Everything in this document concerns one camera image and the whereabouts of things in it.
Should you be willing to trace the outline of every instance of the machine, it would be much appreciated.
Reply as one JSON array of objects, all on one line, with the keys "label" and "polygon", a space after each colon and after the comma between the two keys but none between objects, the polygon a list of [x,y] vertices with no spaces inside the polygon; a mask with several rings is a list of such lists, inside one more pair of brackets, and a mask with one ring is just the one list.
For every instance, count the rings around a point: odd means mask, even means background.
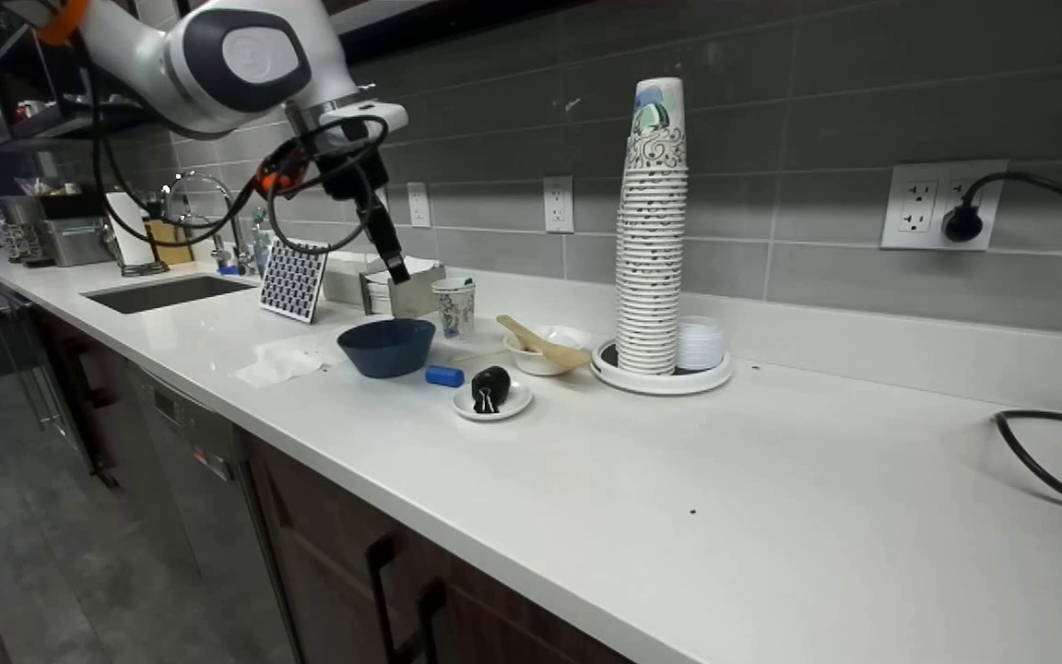
[{"label": "machine", "polygon": [[212,0],[175,31],[150,31],[116,0],[12,0],[12,12],[42,27],[47,45],[77,45],[176,134],[227,136],[289,102],[320,189],[353,200],[391,280],[410,278],[380,200],[388,171],[375,150],[410,113],[361,97],[320,0]]}]

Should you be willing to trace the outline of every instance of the gray tile backsplash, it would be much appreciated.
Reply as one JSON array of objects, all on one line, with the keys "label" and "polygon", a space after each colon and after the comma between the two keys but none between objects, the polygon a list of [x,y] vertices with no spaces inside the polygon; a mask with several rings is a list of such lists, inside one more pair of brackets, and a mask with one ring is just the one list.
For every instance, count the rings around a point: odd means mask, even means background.
[{"label": "gray tile backsplash", "polygon": [[[1062,200],[1008,186],[991,253],[879,249],[888,171],[1011,160],[1062,179],[1058,0],[589,0],[353,70],[410,102],[385,147],[412,253],[613,280],[625,136],[640,79],[681,74],[690,108],[685,286],[742,300],[1062,329]],[[289,136],[123,136],[150,186],[230,186]],[[71,174],[90,150],[64,147]],[[576,235],[544,232],[544,178],[576,179]],[[425,179],[432,230],[410,230]],[[350,210],[303,197],[293,230]]]}]

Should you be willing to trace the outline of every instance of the kitchen counter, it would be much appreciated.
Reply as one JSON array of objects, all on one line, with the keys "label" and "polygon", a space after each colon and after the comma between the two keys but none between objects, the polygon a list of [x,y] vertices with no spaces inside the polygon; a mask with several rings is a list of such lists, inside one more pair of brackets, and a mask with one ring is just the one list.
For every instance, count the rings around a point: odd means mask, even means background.
[{"label": "kitchen counter", "polygon": [[[599,285],[475,280],[482,313],[507,295],[533,322],[608,333],[615,307]],[[335,354],[284,382],[238,379],[265,345],[334,345],[350,310],[305,329],[241,292],[127,318],[87,300],[138,285],[116,267],[3,253],[0,285],[636,659],[1062,659],[1062,504],[988,429],[1001,404],[1062,404],[1062,334],[690,300],[729,307],[729,387],[643,399],[522,377],[540,399],[523,415],[469,424],[452,390]],[[769,333],[777,322],[813,329]],[[868,340],[813,354],[822,329]],[[984,367],[960,354],[941,372],[933,345],[898,365],[887,334],[904,354],[904,329],[984,345]]]}]

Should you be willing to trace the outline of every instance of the sink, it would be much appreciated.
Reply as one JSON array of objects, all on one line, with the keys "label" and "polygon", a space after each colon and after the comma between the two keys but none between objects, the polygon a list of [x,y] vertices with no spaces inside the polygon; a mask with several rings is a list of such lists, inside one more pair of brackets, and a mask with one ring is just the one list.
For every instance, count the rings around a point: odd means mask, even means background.
[{"label": "sink", "polygon": [[218,280],[218,278],[190,278],[190,280],[139,285],[127,292],[91,292],[87,300],[104,304],[120,313],[139,313],[139,310],[164,310],[164,307],[216,300],[216,295],[245,292],[245,286],[252,285]]}]

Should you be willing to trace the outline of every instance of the blue bowl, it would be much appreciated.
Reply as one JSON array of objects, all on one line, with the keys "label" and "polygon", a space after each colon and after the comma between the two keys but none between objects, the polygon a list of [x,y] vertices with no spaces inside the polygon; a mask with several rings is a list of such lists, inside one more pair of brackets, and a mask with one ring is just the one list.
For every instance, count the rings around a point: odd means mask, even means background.
[{"label": "blue bowl", "polygon": [[361,377],[385,379],[418,372],[429,360],[432,333],[432,322],[373,322],[347,329],[340,345]]}]

